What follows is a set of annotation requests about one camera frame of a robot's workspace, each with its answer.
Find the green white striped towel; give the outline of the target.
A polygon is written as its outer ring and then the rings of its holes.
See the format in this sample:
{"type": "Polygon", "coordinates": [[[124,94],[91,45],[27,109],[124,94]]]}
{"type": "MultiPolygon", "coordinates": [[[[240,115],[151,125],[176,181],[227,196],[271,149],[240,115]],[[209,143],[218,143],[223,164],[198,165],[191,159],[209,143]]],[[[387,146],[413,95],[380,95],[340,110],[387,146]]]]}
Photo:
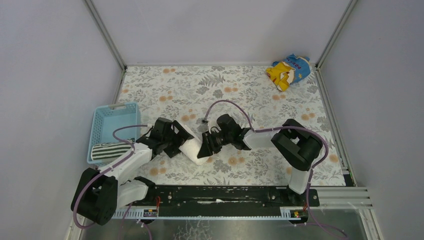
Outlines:
{"type": "Polygon", "coordinates": [[[100,143],[92,147],[90,157],[93,161],[114,161],[131,148],[125,142],[100,143]]]}

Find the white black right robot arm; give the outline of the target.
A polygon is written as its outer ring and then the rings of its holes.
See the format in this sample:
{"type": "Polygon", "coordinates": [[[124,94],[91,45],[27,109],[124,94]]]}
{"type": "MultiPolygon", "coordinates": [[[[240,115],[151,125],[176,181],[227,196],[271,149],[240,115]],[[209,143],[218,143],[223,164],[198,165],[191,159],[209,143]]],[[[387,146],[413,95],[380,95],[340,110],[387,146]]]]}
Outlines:
{"type": "Polygon", "coordinates": [[[240,151],[276,149],[292,167],[288,188],[299,195],[307,190],[313,163],[321,149],[327,147],[319,134],[292,118],[279,127],[254,130],[241,127],[231,116],[224,114],[216,120],[216,127],[217,130],[210,129],[202,133],[198,158],[217,154],[226,145],[232,145],[240,151]]]}

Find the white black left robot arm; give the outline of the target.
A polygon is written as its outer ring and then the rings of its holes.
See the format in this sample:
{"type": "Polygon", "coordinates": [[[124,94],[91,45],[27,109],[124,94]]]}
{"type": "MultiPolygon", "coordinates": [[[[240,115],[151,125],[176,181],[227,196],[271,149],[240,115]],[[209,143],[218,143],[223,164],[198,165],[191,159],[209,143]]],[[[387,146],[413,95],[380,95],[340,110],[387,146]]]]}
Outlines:
{"type": "Polygon", "coordinates": [[[202,141],[177,120],[159,117],[137,140],[119,138],[118,141],[128,144],[129,150],[106,166],[100,169],[89,167],[81,174],[70,206],[73,221],[80,229],[89,226],[79,223],[78,216],[103,226],[117,209],[133,202],[159,203],[155,193],[157,185],[153,181],[140,176],[130,177],[161,153],[169,158],[184,154],[194,163],[200,163],[197,154],[202,141]]]}

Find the white fluffy towel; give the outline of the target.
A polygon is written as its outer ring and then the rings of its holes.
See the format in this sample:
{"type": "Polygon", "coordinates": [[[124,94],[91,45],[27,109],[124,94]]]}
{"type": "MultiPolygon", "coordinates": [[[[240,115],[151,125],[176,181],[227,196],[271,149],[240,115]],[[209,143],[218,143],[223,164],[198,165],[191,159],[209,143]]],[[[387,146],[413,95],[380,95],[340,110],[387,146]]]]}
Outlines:
{"type": "Polygon", "coordinates": [[[186,140],[178,149],[196,165],[201,166],[205,164],[209,157],[198,158],[198,153],[200,151],[202,141],[187,125],[179,121],[178,123],[193,137],[191,139],[186,140]]]}

